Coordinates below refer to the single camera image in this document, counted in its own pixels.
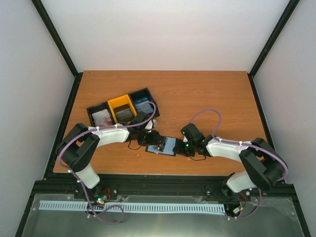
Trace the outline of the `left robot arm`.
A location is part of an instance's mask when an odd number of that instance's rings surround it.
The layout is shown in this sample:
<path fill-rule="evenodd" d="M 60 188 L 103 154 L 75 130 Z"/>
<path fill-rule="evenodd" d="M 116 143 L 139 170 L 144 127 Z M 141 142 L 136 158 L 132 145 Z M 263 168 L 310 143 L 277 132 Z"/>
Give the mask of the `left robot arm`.
<path fill-rule="evenodd" d="M 93 199 L 99 198 L 103 187 L 90 164 L 95 150 L 104 145 L 131 141 L 137 141 L 138 145 L 145 147 L 163 146 L 167 138 L 154 130 L 156 125 L 157 121 L 144 112 L 140 112 L 129 123 L 103 127 L 88 127 L 78 123 L 57 146 L 58 161 L 86 186 L 87 195 Z"/>

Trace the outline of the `black card holder wallet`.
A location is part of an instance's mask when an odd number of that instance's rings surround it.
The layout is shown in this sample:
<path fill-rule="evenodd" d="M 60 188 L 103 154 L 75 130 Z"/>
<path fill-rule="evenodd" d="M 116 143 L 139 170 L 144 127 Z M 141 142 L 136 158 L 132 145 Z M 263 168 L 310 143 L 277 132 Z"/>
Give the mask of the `black card holder wallet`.
<path fill-rule="evenodd" d="M 177 139 L 174 137 L 164 137 L 163 142 L 161 144 L 147 146 L 145 151 L 147 153 L 174 157 L 176 156 L 176 153 L 173 151 L 173 149 L 176 145 L 176 140 Z"/>

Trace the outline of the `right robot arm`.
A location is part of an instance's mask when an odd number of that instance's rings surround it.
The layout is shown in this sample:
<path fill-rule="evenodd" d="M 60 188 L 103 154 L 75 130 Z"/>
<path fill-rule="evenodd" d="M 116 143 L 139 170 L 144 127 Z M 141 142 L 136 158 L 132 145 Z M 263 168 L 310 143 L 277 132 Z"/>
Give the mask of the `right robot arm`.
<path fill-rule="evenodd" d="M 189 123 L 181 129 L 183 139 L 177 139 L 173 152 L 193 157 L 223 157 L 242 163 L 245 171 L 233 173 L 224 187 L 233 193 L 259 188 L 269 191 L 288 174 L 285 161 L 262 138 L 253 141 L 233 141 L 215 135 L 204 136 L 197 127 Z"/>

